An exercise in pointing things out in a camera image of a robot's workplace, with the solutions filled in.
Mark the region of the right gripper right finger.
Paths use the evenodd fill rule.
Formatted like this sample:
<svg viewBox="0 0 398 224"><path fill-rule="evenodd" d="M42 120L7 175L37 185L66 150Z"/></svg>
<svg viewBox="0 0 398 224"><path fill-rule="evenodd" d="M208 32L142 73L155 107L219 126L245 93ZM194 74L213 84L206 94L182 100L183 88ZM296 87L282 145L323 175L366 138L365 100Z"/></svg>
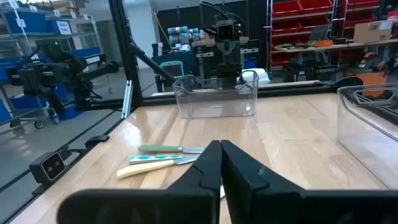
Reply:
<svg viewBox="0 0 398 224"><path fill-rule="evenodd" d="M222 140L232 223L397 223L396 190L306 190Z"/></svg>

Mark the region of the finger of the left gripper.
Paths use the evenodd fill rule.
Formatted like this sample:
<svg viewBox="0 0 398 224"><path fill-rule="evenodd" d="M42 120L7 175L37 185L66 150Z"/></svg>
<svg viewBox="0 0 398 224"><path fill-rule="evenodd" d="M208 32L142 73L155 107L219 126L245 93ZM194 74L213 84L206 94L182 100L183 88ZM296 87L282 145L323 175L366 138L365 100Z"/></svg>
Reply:
<svg viewBox="0 0 398 224"><path fill-rule="evenodd" d="M229 44L226 42L217 43L217 64L218 73L221 77L228 76L228 58L229 58Z"/></svg>
<svg viewBox="0 0 398 224"><path fill-rule="evenodd" d="M239 76L241 73L241 53L240 53L240 43L230 42L229 43L229 63L231 67L231 72L234 76Z"/></svg>

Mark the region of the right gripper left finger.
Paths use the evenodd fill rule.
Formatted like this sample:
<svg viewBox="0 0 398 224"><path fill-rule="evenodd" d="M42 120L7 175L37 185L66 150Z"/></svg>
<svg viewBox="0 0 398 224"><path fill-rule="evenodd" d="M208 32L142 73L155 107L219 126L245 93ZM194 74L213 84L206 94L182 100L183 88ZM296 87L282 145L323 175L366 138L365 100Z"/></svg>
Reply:
<svg viewBox="0 0 398 224"><path fill-rule="evenodd" d="M217 223L222 146L213 140L166 189L86 189L60 204L57 223Z"/></svg>

